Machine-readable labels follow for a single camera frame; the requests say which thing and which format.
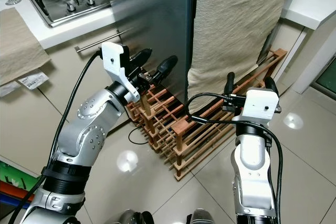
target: tile floor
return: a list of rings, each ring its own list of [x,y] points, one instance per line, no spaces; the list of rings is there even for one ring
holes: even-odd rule
[[[284,154],[282,223],[335,223],[336,102],[310,88],[303,95],[287,91],[280,105],[283,112],[275,115],[270,128]],[[78,214],[82,224],[103,224],[128,208],[152,212],[155,223],[183,224],[199,207],[207,209],[216,223],[235,223],[230,163],[234,138],[177,182],[147,145],[127,140],[133,128],[127,125],[106,141],[87,183],[85,208]],[[144,141],[139,131],[131,138]],[[277,167],[275,147],[271,159]]]

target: drawer handle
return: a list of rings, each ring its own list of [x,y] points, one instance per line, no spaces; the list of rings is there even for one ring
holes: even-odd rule
[[[94,47],[94,46],[96,46],[96,45],[99,45],[99,44],[101,44],[101,43],[103,43],[103,42],[105,42],[105,41],[107,41],[107,40],[116,38],[116,37],[118,37],[119,35],[122,35],[122,34],[126,33],[127,31],[128,31],[128,30],[126,30],[126,31],[122,31],[122,32],[117,33],[117,34],[114,34],[114,35],[112,35],[112,36],[110,36],[110,37],[107,37],[107,38],[102,39],[102,40],[100,40],[100,41],[97,41],[97,42],[95,42],[95,43],[89,44],[89,45],[87,45],[86,47],[82,47],[82,48],[75,47],[75,50],[76,50],[77,53],[82,52],[82,51],[84,51],[84,50],[86,50],[86,49],[89,49],[89,48],[91,48],[91,47]]]

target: beige cloth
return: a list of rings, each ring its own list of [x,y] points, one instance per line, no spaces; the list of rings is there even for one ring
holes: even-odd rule
[[[240,77],[253,68],[284,1],[197,0],[188,98],[200,92],[223,93],[229,72]],[[190,111],[210,100],[196,99]]]
[[[41,67],[50,57],[15,8],[0,12],[0,85]]]

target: paper label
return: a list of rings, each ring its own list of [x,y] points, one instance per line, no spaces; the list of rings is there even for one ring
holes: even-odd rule
[[[28,89],[33,90],[47,81],[49,78],[39,69],[36,69],[21,79],[18,79]]]
[[[0,87],[0,97],[4,97],[9,93],[13,92],[14,90],[20,88],[21,85],[16,81],[12,81]]]

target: red object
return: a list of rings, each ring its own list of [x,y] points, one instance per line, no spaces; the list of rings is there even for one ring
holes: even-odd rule
[[[13,186],[11,184],[5,183],[3,181],[0,181],[0,191],[6,195],[18,198],[18,199],[23,199],[26,194],[28,193],[26,190],[23,190],[21,188],[17,188],[16,186]],[[34,198],[34,195],[31,195],[28,198],[28,201],[32,201]]]

